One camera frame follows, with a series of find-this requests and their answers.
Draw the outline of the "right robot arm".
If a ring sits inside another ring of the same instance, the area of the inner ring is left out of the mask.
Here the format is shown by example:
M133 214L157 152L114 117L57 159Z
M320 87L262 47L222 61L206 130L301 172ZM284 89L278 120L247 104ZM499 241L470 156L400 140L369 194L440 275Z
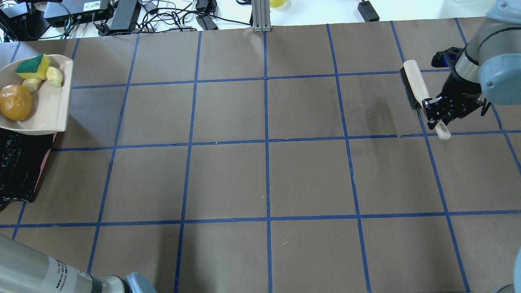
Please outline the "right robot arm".
M491 104L521 100L521 8L519 0L497 0L465 48L448 48L432 57L435 68L449 68L441 92L422 98L428 128L464 118Z

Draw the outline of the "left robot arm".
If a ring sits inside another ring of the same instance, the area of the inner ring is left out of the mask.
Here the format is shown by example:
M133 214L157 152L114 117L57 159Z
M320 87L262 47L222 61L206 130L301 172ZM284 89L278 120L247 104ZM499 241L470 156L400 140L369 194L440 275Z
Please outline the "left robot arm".
M135 271L120 278L99 278L34 250L11 238L0 238L2 293L156 293Z

